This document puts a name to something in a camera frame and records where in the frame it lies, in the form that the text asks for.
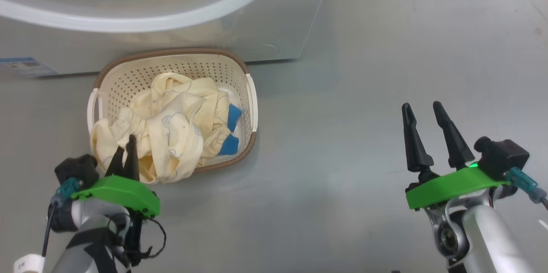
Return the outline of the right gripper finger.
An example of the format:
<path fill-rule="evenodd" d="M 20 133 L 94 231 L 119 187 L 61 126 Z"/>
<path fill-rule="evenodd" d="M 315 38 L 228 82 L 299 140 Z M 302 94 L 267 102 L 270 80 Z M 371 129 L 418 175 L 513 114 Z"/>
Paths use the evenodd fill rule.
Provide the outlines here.
<path fill-rule="evenodd" d="M 467 163 L 474 160 L 474 155 L 466 141 L 448 116 L 444 106 L 439 101 L 433 102 L 433 111 L 438 126 L 444 133 L 444 140 L 449 154 L 448 164 L 456 170 L 464 169 Z"/>
<path fill-rule="evenodd" d="M 402 119 L 407 169 L 412 173 L 430 172 L 430 166 L 433 166 L 434 162 L 423 146 L 416 128 L 416 117 L 409 103 L 402 106 Z"/>

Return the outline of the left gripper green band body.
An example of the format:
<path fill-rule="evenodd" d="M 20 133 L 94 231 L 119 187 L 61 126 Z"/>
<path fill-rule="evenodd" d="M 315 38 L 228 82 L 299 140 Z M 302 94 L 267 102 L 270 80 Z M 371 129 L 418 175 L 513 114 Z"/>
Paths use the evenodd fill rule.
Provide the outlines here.
<path fill-rule="evenodd" d="M 158 217 L 161 214 L 159 198 L 145 184 L 138 180 L 112 175 L 100 178 L 88 189 L 81 189 L 71 199 L 96 198 L 121 205 L 141 213 L 144 217 Z"/>

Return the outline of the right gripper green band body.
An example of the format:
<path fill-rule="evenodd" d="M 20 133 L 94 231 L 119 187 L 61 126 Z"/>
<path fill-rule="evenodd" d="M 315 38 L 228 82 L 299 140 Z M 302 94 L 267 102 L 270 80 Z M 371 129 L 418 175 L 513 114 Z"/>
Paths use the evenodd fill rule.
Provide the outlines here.
<path fill-rule="evenodd" d="M 509 185 L 509 182 L 494 180 L 479 166 L 470 166 L 411 189 L 406 192 L 406 200 L 410 209 L 421 209 L 500 185 Z"/>

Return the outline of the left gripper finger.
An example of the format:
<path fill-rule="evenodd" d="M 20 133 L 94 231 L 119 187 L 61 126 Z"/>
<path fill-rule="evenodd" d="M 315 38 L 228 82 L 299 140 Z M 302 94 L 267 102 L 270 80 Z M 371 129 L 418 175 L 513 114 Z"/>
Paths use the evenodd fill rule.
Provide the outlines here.
<path fill-rule="evenodd" d="M 127 153 L 125 160 L 125 177 L 129 179 L 140 179 L 137 139 L 135 138 L 135 135 L 129 135 L 125 151 Z"/>
<path fill-rule="evenodd" d="M 118 147 L 115 154 L 112 156 L 111 162 L 107 168 L 105 176 L 118 175 L 120 171 L 123 171 L 123 156 L 125 149 Z"/>

